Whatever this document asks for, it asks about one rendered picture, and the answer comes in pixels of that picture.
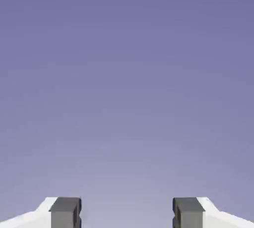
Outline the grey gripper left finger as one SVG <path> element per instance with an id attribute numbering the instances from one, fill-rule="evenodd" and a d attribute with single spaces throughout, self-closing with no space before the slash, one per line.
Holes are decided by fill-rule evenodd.
<path id="1" fill-rule="evenodd" d="M 0 222 L 0 228 L 82 228 L 79 197 L 46 197 L 34 211 Z"/>

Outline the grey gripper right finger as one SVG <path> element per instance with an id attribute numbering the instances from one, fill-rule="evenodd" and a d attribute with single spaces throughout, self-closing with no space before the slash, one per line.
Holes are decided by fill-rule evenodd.
<path id="1" fill-rule="evenodd" d="M 208 197 L 174 197 L 173 228 L 254 228 L 254 222 L 220 211 Z"/>

